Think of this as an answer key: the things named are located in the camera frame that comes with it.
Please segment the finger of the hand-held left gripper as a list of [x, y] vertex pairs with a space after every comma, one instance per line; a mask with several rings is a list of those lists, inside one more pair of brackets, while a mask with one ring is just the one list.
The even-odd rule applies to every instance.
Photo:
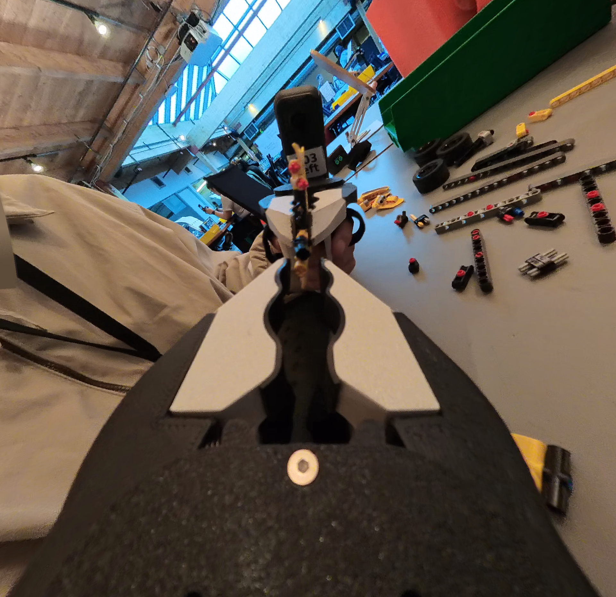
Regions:
[[[266, 228], [264, 228], [264, 249], [268, 259], [295, 258], [293, 240], [295, 213], [293, 207], [295, 198], [293, 195], [270, 195], [264, 198], [264, 216]], [[277, 252], [272, 251], [270, 238], [277, 239]]]
[[342, 190], [308, 190], [311, 202], [311, 251], [327, 241], [346, 218], [347, 203]]

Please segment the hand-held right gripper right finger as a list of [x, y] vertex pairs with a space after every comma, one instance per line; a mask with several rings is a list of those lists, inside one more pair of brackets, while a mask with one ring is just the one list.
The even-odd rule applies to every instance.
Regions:
[[438, 414], [441, 405], [394, 311], [333, 262], [322, 260], [321, 272], [333, 317], [328, 365], [339, 385], [337, 412], [354, 429]]

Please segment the yellow beam assembly with pins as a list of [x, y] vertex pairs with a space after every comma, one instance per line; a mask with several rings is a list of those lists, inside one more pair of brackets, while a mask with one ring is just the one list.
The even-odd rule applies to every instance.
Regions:
[[299, 279], [301, 288], [307, 288], [307, 271], [312, 251], [311, 214], [309, 199], [309, 181], [305, 168], [305, 148], [297, 143], [292, 144], [295, 159], [290, 160], [288, 169], [290, 184], [293, 190], [292, 212], [292, 246], [293, 272]]

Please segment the wooden desk lamp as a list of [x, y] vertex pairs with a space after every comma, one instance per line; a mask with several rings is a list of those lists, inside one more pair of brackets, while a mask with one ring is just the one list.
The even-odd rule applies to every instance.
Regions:
[[362, 93], [354, 122], [350, 131], [346, 134], [346, 139], [350, 144], [350, 151], [347, 154], [347, 165], [350, 169], [356, 170], [358, 164], [363, 162], [370, 153], [372, 145], [369, 141], [360, 141], [360, 130], [364, 121], [365, 114], [370, 106], [370, 101], [376, 93], [377, 82], [374, 79], [368, 82], [362, 81], [351, 71], [343, 69], [337, 63], [330, 60], [325, 55], [316, 50], [311, 50], [313, 60], [327, 70], [330, 74], [343, 81], [351, 88]]

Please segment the grey desk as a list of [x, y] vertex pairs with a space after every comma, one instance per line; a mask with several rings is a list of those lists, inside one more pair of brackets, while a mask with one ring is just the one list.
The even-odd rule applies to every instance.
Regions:
[[[494, 129], [498, 149], [533, 109], [615, 64], [615, 17], [564, 58], [462, 130]], [[557, 108], [529, 127], [535, 140], [574, 138], [561, 166], [508, 186], [565, 176], [615, 159], [615, 81]], [[388, 185], [405, 199], [407, 213], [428, 213], [453, 193], [422, 196], [412, 184], [415, 165], [395, 145], [352, 181], [359, 192]], [[597, 591], [615, 596], [615, 243], [598, 242], [579, 184], [543, 195], [531, 211], [561, 212], [554, 230], [524, 221], [479, 223], [495, 285], [482, 294], [475, 278], [457, 293], [454, 273], [471, 256], [471, 229], [438, 236], [434, 224], [473, 210], [457, 208], [432, 219], [432, 227], [404, 230], [398, 213], [371, 212], [355, 250], [354, 277], [404, 312], [465, 370], [497, 408], [509, 429], [567, 448], [574, 492], [557, 528]], [[545, 278], [530, 280], [518, 267], [555, 248], [569, 261]], [[420, 271], [412, 275], [414, 257]]]

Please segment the person's left hand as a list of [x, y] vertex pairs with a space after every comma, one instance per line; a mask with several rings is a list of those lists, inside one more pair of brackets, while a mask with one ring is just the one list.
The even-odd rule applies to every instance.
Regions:
[[356, 266], [355, 245], [353, 239], [352, 221], [343, 221], [331, 234], [330, 260], [347, 274], [351, 274]]

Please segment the yellow curved panel pieces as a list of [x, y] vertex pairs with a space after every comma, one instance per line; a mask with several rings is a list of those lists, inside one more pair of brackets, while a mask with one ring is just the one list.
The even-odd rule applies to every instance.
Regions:
[[363, 211], [370, 209], [393, 209], [405, 202], [405, 199], [393, 194], [389, 186], [382, 186], [362, 193], [357, 200], [357, 204]]

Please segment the thin orange rod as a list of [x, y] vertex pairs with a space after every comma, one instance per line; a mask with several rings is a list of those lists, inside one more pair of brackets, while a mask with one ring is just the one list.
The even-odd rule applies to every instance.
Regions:
[[387, 146], [381, 146], [378, 150], [372, 150], [366, 160], [363, 161], [358, 168], [354, 171], [353, 177], [357, 176], [361, 171], [365, 170], [371, 163], [373, 163], [376, 159], [378, 159], [382, 154], [389, 150], [393, 146], [393, 143], [389, 143]]

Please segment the black toy wheel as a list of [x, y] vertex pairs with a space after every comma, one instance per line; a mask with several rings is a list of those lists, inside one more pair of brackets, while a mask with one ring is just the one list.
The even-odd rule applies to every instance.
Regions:
[[473, 139], [469, 132], [458, 132], [444, 140], [435, 154], [437, 159], [451, 167], [460, 162], [472, 147]]
[[450, 170], [442, 158], [436, 158], [417, 170], [412, 178], [418, 192], [422, 195], [442, 187], [450, 178]]
[[442, 141], [443, 139], [436, 138], [415, 150], [413, 158], [419, 168], [427, 165], [429, 162], [436, 160], [437, 150], [441, 146]]

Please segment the ceiling mounted device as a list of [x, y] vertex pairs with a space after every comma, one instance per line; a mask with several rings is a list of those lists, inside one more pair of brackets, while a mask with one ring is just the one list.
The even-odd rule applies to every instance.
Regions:
[[222, 45], [222, 38], [196, 11], [178, 30], [179, 54], [188, 65], [206, 67]]

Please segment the black beam three red pins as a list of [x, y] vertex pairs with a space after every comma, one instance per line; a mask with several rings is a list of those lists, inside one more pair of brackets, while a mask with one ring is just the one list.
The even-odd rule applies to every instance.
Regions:
[[479, 229], [471, 231], [471, 244], [473, 247], [474, 270], [477, 275], [479, 288], [482, 293], [489, 294], [493, 291], [494, 286], [487, 256], [486, 242]]

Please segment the dark grey long toy beam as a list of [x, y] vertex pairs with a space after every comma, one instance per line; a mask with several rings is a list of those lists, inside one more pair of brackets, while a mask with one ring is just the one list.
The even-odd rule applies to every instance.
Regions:
[[489, 192], [468, 192], [450, 200], [431, 205], [428, 208], [428, 213], [430, 215], [444, 214], [446, 212], [449, 213], [454, 208], [462, 209], [462, 207], [466, 206], [471, 206], [472, 209], [484, 208], [489, 203], [496, 204], [520, 195], [527, 195], [534, 190], [536, 190], [536, 188], [530, 185], [525, 190], [514, 187], [512, 191], [508, 191], [505, 188], [497, 188]]

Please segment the light grey long toy beam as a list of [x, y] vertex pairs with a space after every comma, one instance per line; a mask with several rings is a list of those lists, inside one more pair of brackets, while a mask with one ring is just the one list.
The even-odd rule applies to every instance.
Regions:
[[538, 188], [533, 188], [525, 193], [521, 193], [515, 197], [500, 201], [498, 203], [488, 204], [484, 208], [469, 211], [462, 216], [454, 217], [448, 221], [438, 223], [434, 226], [434, 231], [438, 235], [449, 233], [451, 231], [464, 229], [475, 223], [488, 220], [496, 217], [500, 212], [509, 208], [523, 208], [529, 204], [541, 201], [543, 193]]

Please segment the person's beige jacket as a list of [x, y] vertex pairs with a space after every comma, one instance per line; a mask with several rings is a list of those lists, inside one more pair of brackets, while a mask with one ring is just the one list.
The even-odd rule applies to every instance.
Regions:
[[[140, 206], [47, 176], [1, 176], [13, 252], [169, 350], [234, 294], [211, 249]], [[80, 465], [146, 360], [1, 331], [1, 543], [55, 523]]]

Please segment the yellow black brick block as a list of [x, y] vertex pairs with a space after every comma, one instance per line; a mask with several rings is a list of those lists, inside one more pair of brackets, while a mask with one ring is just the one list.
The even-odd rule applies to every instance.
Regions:
[[573, 493], [571, 454], [568, 450], [521, 434], [511, 434], [545, 504], [566, 516]]

